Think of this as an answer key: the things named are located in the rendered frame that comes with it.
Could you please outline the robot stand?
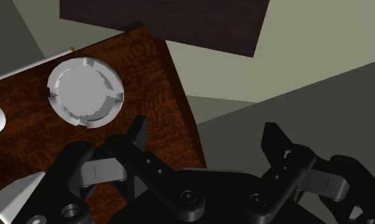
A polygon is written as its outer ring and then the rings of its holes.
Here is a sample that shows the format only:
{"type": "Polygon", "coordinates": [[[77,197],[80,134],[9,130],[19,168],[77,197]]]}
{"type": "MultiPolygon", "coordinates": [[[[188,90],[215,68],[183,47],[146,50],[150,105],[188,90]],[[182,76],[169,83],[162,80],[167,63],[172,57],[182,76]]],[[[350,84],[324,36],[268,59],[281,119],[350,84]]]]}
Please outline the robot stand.
{"type": "Polygon", "coordinates": [[[59,0],[59,17],[252,57],[270,0],[59,0]]]}

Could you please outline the brown wooden table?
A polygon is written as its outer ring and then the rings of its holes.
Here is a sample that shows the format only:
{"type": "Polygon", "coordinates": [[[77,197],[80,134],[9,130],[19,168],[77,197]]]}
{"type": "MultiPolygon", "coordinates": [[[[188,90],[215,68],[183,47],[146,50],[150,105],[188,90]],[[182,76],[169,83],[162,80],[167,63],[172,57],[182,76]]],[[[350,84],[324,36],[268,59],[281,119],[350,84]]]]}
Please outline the brown wooden table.
{"type": "Polygon", "coordinates": [[[176,170],[205,167],[195,120],[163,40],[151,37],[142,26],[67,55],[75,57],[99,59],[118,73],[125,88],[119,114],[103,127],[87,129],[55,113],[47,81],[66,57],[0,80],[0,108],[6,116],[0,131],[0,190],[17,179],[46,171],[71,141],[100,145],[108,136],[127,132],[137,115],[147,117],[147,150],[176,170]]]}

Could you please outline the white angular object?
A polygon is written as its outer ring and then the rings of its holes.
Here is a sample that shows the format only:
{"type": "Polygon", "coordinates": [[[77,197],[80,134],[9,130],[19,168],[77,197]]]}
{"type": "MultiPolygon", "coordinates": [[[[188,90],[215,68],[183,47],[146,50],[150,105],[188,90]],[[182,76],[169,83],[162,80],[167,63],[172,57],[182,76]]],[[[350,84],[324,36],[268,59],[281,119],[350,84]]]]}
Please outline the white angular object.
{"type": "Polygon", "coordinates": [[[12,223],[44,175],[43,171],[31,174],[0,190],[0,224],[12,223]]]}

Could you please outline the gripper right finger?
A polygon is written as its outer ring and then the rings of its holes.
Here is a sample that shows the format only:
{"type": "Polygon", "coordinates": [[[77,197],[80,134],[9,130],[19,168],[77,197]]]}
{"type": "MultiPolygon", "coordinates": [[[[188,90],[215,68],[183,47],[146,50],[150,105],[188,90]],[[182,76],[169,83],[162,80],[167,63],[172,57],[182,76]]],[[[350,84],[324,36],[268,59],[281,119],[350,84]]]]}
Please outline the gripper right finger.
{"type": "Polygon", "coordinates": [[[375,224],[375,177],[358,160],[344,155],[324,160],[291,142],[273,122],[264,125],[261,148],[271,167],[246,201],[251,224],[320,224],[298,205],[306,192],[317,195],[338,224],[375,224]]]}

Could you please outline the white stick with yellow tip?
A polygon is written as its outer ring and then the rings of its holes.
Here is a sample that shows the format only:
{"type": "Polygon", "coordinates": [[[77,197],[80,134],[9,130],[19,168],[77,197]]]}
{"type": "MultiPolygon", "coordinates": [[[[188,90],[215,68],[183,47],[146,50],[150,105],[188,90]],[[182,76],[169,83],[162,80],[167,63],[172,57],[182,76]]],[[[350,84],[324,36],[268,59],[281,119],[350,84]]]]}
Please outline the white stick with yellow tip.
{"type": "Polygon", "coordinates": [[[68,48],[67,50],[64,50],[64,51],[62,51],[62,52],[60,52],[60,53],[57,53],[57,54],[55,54],[55,55],[52,55],[52,56],[50,56],[50,57],[46,57],[46,58],[41,59],[41,60],[39,60],[39,61],[33,62],[33,63],[31,63],[31,64],[28,64],[28,65],[26,65],[26,66],[24,66],[24,67],[21,67],[21,68],[18,68],[18,69],[12,70],[12,71],[10,71],[10,72],[7,72],[7,73],[5,73],[5,74],[2,74],[2,75],[0,75],[0,80],[3,80],[3,79],[5,79],[5,78],[8,78],[8,77],[13,76],[13,75],[18,74],[18,73],[21,73],[22,71],[26,71],[26,70],[28,70],[28,69],[34,68],[34,67],[36,67],[36,66],[39,66],[39,65],[44,64],[44,63],[46,63],[46,62],[49,62],[49,61],[51,61],[51,60],[57,59],[57,58],[59,58],[59,57],[65,56],[65,55],[67,55],[67,54],[69,54],[69,53],[72,53],[72,52],[74,52],[74,51],[75,51],[75,49],[74,49],[73,47],[70,47],[70,48],[68,48]]]}

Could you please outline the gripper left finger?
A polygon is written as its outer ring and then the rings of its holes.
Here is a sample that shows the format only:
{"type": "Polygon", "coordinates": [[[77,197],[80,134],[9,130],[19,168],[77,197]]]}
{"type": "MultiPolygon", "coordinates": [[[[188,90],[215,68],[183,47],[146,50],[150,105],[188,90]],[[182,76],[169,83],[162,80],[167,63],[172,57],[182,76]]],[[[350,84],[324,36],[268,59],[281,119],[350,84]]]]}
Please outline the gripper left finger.
{"type": "MultiPolygon", "coordinates": [[[[205,199],[188,181],[152,152],[145,151],[147,118],[135,117],[125,135],[111,136],[99,148],[115,158],[128,179],[137,176],[166,209],[184,222],[204,214],[205,199]]],[[[80,195],[79,173],[95,149],[87,141],[67,144],[13,219],[13,224],[91,224],[90,209],[80,195]]]]}

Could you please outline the white round dish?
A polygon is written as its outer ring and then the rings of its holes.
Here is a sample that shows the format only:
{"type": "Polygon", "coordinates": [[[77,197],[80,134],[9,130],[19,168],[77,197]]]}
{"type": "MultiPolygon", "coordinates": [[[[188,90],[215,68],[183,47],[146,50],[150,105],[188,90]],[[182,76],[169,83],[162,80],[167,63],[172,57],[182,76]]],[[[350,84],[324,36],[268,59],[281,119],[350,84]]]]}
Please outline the white round dish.
{"type": "Polygon", "coordinates": [[[47,87],[56,114],[71,125],[88,129],[110,123],[124,103],[125,89],[118,73],[92,57],[61,62],[50,73],[47,87]]]}

